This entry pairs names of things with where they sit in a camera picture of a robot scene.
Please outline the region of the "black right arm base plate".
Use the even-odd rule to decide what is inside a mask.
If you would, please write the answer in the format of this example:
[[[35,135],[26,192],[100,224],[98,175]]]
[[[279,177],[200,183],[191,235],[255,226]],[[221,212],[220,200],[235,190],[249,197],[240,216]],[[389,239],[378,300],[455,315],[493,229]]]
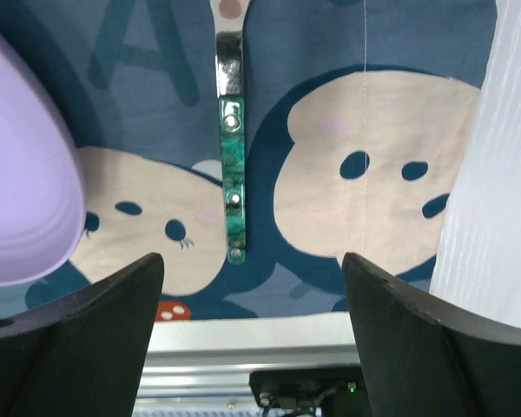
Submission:
[[[359,365],[257,370],[248,385],[264,416],[373,414]]]

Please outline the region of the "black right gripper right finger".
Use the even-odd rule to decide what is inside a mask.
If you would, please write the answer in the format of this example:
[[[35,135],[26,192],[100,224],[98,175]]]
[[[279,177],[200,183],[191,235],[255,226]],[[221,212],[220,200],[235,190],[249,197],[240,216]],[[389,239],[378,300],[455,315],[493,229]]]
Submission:
[[[521,416],[521,328],[423,292],[364,257],[342,262],[375,416]]]

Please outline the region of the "purple plastic plate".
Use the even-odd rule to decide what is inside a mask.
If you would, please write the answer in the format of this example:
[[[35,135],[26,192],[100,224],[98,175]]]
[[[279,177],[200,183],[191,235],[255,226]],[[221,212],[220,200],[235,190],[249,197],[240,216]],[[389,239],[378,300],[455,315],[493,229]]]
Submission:
[[[72,136],[46,89],[0,35],[0,287],[57,270],[86,209]]]

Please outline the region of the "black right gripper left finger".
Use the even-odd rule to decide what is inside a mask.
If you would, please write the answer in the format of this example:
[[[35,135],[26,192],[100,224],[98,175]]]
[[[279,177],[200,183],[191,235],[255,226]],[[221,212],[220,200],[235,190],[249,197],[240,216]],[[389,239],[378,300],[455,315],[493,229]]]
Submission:
[[[0,416],[130,416],[163,277],[151,253],[0,320]]]

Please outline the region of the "green handled steel spoon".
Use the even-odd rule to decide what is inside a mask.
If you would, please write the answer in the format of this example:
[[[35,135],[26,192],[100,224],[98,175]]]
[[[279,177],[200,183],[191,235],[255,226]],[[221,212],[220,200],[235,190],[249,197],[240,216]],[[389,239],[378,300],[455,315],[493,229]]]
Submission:
[[[215,80],[228,261],[246,259],[246,104],[243,29],[249,1],[212,1]]]

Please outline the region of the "blue cartoon mouse placemat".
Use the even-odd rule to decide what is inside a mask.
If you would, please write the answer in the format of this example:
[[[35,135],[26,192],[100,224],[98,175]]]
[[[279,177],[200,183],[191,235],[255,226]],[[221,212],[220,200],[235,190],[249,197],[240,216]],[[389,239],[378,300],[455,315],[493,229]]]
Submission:
[[[247,255],[226,256],[206,1],[0,1],[0,33],[88,176],[82,239],[0,318],[160,253],[158,321],[344,312],[361,252],[427,289],[497,18],[493,1],[253,1],[244,34]]]

